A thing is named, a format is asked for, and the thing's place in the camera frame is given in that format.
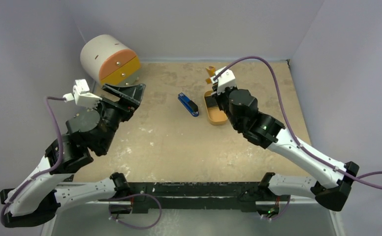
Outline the orange leather card holder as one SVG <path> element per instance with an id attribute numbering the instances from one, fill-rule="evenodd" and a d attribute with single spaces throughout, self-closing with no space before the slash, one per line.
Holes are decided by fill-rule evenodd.
<path id="1" fill-rule="evenodd" d="M 215 67 L 208 66 L 205 69 L 206 69 L 206 72 L 208 73 L 208 76 L 209 76 L 207 79 L 205 79 L 206 84 L 214 84 L 215 83 L 215 76 L 216 76 L 216 74 L 215 74 L 215 72 L 216 72 Z"/>

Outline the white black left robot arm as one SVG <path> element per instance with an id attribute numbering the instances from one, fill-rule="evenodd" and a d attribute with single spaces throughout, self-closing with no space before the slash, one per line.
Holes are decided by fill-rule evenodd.
<path id="1" fill-rule="evenodd" d="M 45 150 L 38 166 L 17 187 L 0 192 L 3 208 L 0 222 L 7 228 L 42 225 L 68 208 L 95 200 L 125 200 L 130 187 L 122 173 L 93 183 L 60 187 L 67 178 L 93 162 L 91 153 L 108 153 L 121 122 L 128 121 L 139 108 L 146 86 L 114 86 L 102 89 L 117 97 L 112 101 L 90 92 L 84 80 L 76 80 L 71 93 L 61 101 L 81 106 L 66 122 L 67 132 L 55 127 L 57 138 Z"/>

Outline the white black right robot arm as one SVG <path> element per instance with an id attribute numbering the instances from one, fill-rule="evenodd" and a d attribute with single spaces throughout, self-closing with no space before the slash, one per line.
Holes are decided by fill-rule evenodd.
<path id="1" fill-rule="evenodd" d="M 225 92 L 211 93 L 219 109 L 232 127 L 250 143 L 275 152 L 309 173 L 304 183 L 298 179 L 273 174 L 259 186 L 259 195 L 270 200 L 276 195 L 298 195 L 315 199 L 321 206 L 341 211 L 351 192 L 353 178 L 359 166 L 350 161 L 335 160 L 309 144 L 295 140 L 289 128 L 271 115 L 258 109 L 258 102 L 247 89 L 227 88 Z"/>

